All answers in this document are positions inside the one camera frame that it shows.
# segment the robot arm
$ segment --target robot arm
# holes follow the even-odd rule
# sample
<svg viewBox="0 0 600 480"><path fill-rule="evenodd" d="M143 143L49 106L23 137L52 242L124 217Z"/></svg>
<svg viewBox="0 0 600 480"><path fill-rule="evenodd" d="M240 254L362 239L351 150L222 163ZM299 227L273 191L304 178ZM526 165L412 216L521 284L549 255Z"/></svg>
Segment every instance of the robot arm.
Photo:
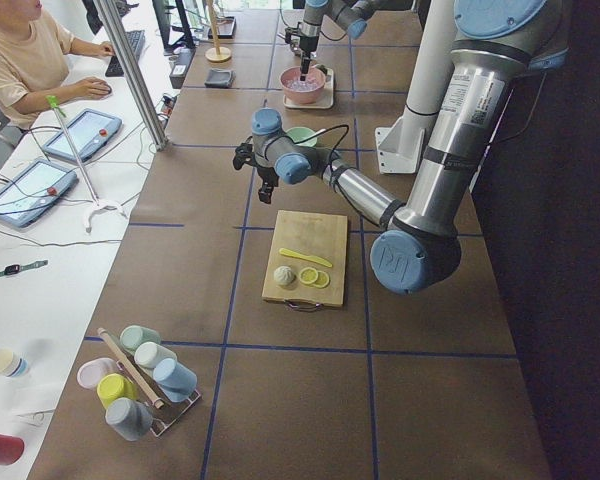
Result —
<svg viewBox="0 0 600 480"><path fill-rule="evenodd" d="M349 37L356 39L367 28L367 22L373 13L386 0L360 0L349 7L343 0L306 0L304 17L296 28L287 28L285 39L291 43L293 36L299 37L300 48L300 80L304 81L309 72L312 54L318 49L322 21L327 15Z"/></svg>
<svg viewBox="0 0 600 480"><path fill-rule="evenodd" d="M269 185L278 178L296 184L317 175L382 227L385 232L371 249L371 265L380 283L399 294L422 290L455 271L461 252L453 220L512 80L542 63L559 66L566 52L570 2L488 3L487 8L472 0L455 2L459 32L450 52L454 71L407 202L346 165L335 150L296 145L272 109L253 115L253 145L236 149L236 169L254 166ZM552 45L554 40L562 44ZM544 60L539 62L540 54Z"/></svg>

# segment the watch strap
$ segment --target watch strap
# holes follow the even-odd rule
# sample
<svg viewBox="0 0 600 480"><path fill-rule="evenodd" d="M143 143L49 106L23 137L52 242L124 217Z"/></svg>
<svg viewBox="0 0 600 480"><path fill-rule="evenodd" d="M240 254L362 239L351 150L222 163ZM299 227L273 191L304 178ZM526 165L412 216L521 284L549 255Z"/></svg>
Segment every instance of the watch strap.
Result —
<svg viewBox="0 0 600 480"><path fill-rule="evenodd" d="M48 263L49 263L49 260L36 260L35 262L30 263L29 265L22 265L20 267L20 271L24 272L25 270L31 270L32 268L44 267Z"/></svg>
<svg viewBox="0 0 600 480"><path fill-rule="evenodd" d="M45 265L47 265L49 263L49 260L36 260L33 263L29 263L28 265L21 265L20 266L20 272L24 272L25 270L31 270L32 268L40 268L40 267L44 267ZM4 270L0 271L0 277L4 277L5 273Z"/></svg>

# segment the white desk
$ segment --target white desk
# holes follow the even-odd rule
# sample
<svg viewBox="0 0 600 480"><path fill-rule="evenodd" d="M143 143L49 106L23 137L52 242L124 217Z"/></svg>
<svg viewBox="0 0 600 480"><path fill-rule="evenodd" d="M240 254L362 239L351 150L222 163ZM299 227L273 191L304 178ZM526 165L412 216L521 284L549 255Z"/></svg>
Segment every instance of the white desk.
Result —
<svg viewBox="0 0 600 480"><path fill-rule="evenodd" d="M145 30L145 48L139 63L151 98L157 104L163 93L174 95L177 92L169 82L169 65L162 55L160 38L155 35L151 8L150 2L141 2L124 17L123 23L127 30ZM101 39L98 35L94 41ZM79 57L75 60L67 83L90 75L104 78L108 59ZM113 88L108 98L75 101L62 108L68 119L87 107L122 118L121 130L98 154L98 160L87 165L87 170L98 196L124 203L128 215L135 205L135 195L142 189L154 151L149 133L143 129L144 125L140 125L142 119L126 79L107 78L107 81ZM34 126L41 125L57 126L55 114L41 114ZM35 136L42 144L53 133L38 131ZM1 174L13 178L39 156L41 152L34 139L26 135ZM90 200L86 184L80 172L77 173L79 182L67 198ZM116 211L94 215L91 234L85 232L82 214L88 205L61 201L23 230L2 223L0 230L42 244L121 240L128 219ZM0 233L0 270L13 263L49 261L43 268L0 278L0 348L13 349L30 363L30 370L23 377L0 377L0 433L19 436L26 445L20 460L10 466L0 466L0 479L24 480L27 477L52 416L52 412L47 412L44 416L38 415L35 419L38 422L34 422L31 417L25 419L13 415L12 408L17 403L14 396L20 393L19 389L44 387L51 403L58 401L118 246L116 242L39 247Z"/></svg>

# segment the smartwatch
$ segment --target smartwatch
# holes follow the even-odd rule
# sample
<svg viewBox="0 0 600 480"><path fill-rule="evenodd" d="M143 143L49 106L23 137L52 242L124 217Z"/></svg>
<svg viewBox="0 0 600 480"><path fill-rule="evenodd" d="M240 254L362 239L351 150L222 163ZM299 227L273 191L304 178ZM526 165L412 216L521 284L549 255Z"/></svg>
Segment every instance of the smartwatch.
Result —
<svg viewBox="0 0 600 480"><path fill-rule="evenodd" d="M40 268L44 267L48 264L48 260L38 260L36 262L30 263L28 265L8 265L4 270L0 271L0 277L10 277L20 272L24 272L25 270L31 270L32 268Z"/></svg>

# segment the yellow stand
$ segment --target yellow stand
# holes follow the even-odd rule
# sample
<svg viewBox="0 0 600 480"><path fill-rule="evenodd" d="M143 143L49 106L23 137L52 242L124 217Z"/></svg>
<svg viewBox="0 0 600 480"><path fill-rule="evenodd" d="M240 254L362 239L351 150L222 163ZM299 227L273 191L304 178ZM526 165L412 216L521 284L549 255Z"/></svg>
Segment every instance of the yellow stand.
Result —
<svg viewBox="0 0 600 480"><path fill-rule="evenodd" d="M207 50L204 55L210 62L226 62L231 58L231 50L229 50L227 47L220 46L220 41L218 40L218 24L216 23L216 12L213 9L213 0L207 0L207 9L209 10L209 20L211 21L211 31L213 33L213 48Z"/></svg>

